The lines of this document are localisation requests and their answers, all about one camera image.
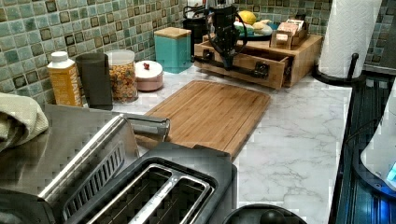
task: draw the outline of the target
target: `paper towel holder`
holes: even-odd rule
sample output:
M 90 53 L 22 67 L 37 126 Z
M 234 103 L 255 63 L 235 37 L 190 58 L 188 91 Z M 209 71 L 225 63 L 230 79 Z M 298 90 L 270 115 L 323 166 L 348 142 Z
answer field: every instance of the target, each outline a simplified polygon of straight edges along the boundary
M 366 80 L 366 75 L 361 74 L 358 77 L 354 77 L 353 73 L 355 71 L 356 62 L 359 59 L 358 53 L 352 54 L 352 60 L 350 61 L 349 71 L 347 73 L 347 77 L 331 77 L 319 71 L 318 64 L 315 65 L 314 71 L 312 73 L 312 77 L 315 79 L 324 82 L 329 85 L 334 86 L 343 86 L 343 87 L 350 87 L 354 84 L 361 83 Z

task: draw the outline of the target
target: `small white container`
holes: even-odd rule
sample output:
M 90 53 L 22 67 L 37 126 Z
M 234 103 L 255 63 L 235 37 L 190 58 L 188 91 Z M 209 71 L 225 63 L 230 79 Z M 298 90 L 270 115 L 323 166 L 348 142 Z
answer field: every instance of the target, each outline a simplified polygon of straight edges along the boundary
M 163 85 L 163 67 L 153 61 L 142 61 L 135 65 L 137 89 L 156 91 Z

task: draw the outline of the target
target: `jar of nuts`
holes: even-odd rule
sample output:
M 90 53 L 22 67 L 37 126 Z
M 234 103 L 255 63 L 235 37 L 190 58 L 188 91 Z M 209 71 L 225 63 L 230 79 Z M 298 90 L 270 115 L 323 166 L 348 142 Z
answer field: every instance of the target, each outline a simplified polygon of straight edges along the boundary
M 129 103 L 137 99 L 137 83 L 134 74 L 134 52 L 126 49 L 106 53 L 110 65 L 110 81 L 113 99 Z

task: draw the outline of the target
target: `paper towel roll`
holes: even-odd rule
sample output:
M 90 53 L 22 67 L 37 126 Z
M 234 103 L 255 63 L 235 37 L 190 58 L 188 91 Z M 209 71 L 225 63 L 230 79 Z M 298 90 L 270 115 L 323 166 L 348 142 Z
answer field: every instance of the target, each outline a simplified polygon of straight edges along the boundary
M 347 77 L 353 53 L 359 54 L 353 77 L 361 74 L 382 0 L 333 0 L 318 61 L 320 72 Z

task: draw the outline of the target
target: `marble countertop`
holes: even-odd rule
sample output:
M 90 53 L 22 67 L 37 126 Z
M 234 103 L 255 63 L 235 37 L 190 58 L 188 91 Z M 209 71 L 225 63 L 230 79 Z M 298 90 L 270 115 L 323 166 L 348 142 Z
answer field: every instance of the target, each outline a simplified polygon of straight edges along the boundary
M 271 103 L 233 162 L 238 168 L 237 206 L 277 205 L 307 223 L 328 223 L 352 89 L 304 77 L 289 89 L 273 90 L 231 77 L 210 76 L 192 66 L 165 73 L 163 87 L 139 92 L 136 101 L 113 111 L 145 114 L 192 80 L 212 80 L 268 93 Z

